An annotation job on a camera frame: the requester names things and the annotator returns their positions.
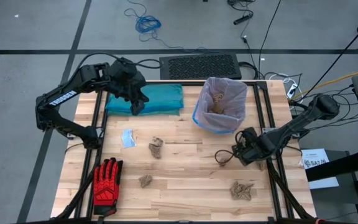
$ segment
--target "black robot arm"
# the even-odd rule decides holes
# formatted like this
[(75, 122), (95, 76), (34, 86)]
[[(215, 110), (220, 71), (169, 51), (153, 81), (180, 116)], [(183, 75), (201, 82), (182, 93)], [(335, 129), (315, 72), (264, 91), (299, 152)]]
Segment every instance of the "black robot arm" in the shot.
[(309, 103), (307, 110), (281, 128), (261, 134), (259, 137), (254, 128), (237, 133), (236, 145), (232, 147), (233, 154), (244, 166), (267, 159), (285, 147), (291, 135), (299, 133), (306, 125), (317, 119), (333, 119), (338, 113), (339, 105), (335, 100), (328, 95), (317, 95)]
[(122, 97), (131, 102), (133, 115), (144, 109), (149, 99), (141, 92), (146, 85), (143, 75), (136, 69), (136, 63), (126, 58), (117, 59), (111, 66), (108, 63), (84, 65), (77, 69), (66, 83), (59, 85), (49, 93), (37, 97), (35, 116), (37, 127), (43, 131), (56, 129), (60, 134), (72, 134), (82, 139), (85, 148), (100, 147), (96, 128), (83, 127), (62, 118), (57, 107), (80, 93), (107, 91), (116, 98)]

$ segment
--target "butcher block tabletop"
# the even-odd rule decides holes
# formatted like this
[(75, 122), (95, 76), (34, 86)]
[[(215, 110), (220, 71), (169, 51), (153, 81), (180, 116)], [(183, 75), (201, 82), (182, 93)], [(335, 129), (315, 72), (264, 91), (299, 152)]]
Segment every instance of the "butcher block tabletop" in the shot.
[[(268, 80), (267, 86), (275, 125), (281, 127), (291, 120), (283, 83)], [(224, 167), (220, 167), (215, 161), (214, 154), (217, 150), (231, 151), (231, 146), (235, 143), (234, 134), (213, 134), (194, 123), (192, 114), (201, 89), (202, 86), (183, 86), (185, 107), (180, 110), (179, 116), (108, 116), (102, 161), (115, 157), (123, 160), (124, 166), (117, 213), (106, 217), (106, 221), (267, 221), (267, 217), (275, 217), (266, 169), (261, 171), (255, 162), (244, 167), (236, 158)], [(269, 125), (264, 96), (262, 90), (259, 91), (265, 122)], [(97, 126), (101, 126), (105, 94)], [(246, 118), (237, 131), (254, 127), (260, 134), (252, 86), (248, 87), (246, 100)], [(82, 126), (91, 125), (95, 103), (96, 93), (82, 94), (74, 122)], [(121, 136), (124, 129), (132, 129), (136, 147), (122, 147)], [(153, 137), (164, 140), (161, 159), (155, 159), (150, 153), (149, 143)], [(71, 140), (68, 147), (78, 143), (81, 143), (80, 139)], [(297, 142), (289, 145), (299, 148)], [(51, 217), (61, 213), (76, 194), (85, 153), (86, 149), (82, 145), (67, 151)], [(92, 154), (91, 168), (95, 155), (96, 151)], [(299, 151), (289, 147), (283, 150), (288, 187), (306, 211), (315, 216), (306, 173), (300, 161)], [(138, 178), (146, 174), (151, 175), (153, 181), (142, 189)], [(232, 199), (229, 189), (235, 181), (254, 184), (250, 190), (250, 201)], [(287, 212), (283, 194), (278, 186), (277, 189), (285, 217)], [(86, 214), (89, 193), (88, 188), (82, 206), (82, 217)]]

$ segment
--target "blue surgical mask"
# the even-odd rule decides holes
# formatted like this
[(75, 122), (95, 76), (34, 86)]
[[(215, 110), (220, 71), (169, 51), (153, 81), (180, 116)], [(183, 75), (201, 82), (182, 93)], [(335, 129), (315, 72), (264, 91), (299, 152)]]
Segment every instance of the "blue surgical mask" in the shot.
[(122, 143), (124, 145), (124, 148), (128, 148), (128, 147), (135, 147), (136, 143), (134, 141), (134, 139), (132, 139), (132, 130), (131, 129), (125, 129), (122, 132)]

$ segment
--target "blue cloth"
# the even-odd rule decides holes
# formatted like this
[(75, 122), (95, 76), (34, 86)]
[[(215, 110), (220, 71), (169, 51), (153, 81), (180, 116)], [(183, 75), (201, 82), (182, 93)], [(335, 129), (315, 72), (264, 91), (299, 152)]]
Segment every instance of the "blue cloth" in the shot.
[[(183, 89), (179, 84), (155, 84), (146, 85), (142, 93), (149, 97), (150, 101), (145, 103), (145, 108), (139, 113), (142, 115), (172, 114), (179, 115), (183, 108)], [(122, 98), (111, 95), (106, 105), (108, 115), (132, 116), (131, 103)]]

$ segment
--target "work glove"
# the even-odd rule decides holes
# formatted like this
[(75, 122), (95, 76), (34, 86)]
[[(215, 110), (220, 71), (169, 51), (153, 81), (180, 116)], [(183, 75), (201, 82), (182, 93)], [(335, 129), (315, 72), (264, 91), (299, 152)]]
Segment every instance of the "work glove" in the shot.
[(119, 183), (123, 161), (116, 158), (105, 159), (101, 166), (94, 170), (93, 205), (94, 214), (108, 216), (117, 211)]

